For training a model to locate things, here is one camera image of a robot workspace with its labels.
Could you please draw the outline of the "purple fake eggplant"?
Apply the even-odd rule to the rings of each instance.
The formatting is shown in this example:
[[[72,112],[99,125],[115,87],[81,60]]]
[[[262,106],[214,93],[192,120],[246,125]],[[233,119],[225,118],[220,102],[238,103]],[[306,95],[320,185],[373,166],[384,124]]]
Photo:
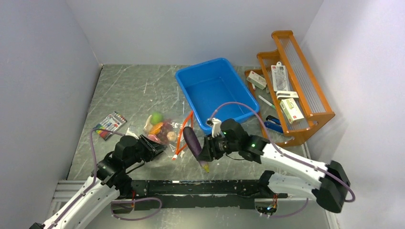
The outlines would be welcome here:
[[[199,155],[202,151],[202,147],[200,145],[200,142],[194,132],[194,130],[190,126],[186,126],[183,128],[182,132],[183,138],[187,144],[187,147],[193,154],[194,158],[197,160],[199,163],[200,167],[202,167],[205,172],[209,173],[209,165],[207,162],[199,160]]]

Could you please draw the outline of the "clear zip bag red seal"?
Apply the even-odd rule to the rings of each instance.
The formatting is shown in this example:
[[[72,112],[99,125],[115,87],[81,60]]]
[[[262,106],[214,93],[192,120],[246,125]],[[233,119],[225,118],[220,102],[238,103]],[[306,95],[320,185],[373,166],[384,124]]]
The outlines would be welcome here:
[[[176,160],[187,144],[184,141],[183,129],[194,126],[194,112],[183,114],[174,119],[159,112],[153,112],[147,118],[143,131],[150,140],[166,145],[173,152],[172,160]]]

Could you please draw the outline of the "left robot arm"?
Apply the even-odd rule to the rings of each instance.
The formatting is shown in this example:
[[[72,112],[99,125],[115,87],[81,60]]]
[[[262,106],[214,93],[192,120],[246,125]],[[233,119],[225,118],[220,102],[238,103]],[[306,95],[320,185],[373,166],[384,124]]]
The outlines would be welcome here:
[[[81,188],[55,214],[32,229],[83,229],[107,205],[133,193],[132,178],[126,169],[138,162],[150,162],[164,152],[165,145],[140,135],[124,135],[115,149],[97,163]]]

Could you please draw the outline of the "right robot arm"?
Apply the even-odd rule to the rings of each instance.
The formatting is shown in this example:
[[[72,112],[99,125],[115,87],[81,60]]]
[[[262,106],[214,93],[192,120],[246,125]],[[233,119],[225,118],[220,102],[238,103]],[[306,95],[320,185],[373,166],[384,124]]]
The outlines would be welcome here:
[[[333,213],[340,213],[345,203],[355,200],[341,163],[332,160],[327,164],[296,155],[266,138],[248,134],[233,119],[222,122],[212,118],[207,124],[212,131],[204,138],[199,160],[212,162],[237,153],[244,160],[288,172],[288,175],[263,172],[257,188],[262,197],[274,194],[301,196],[316,201],[320,207]]]

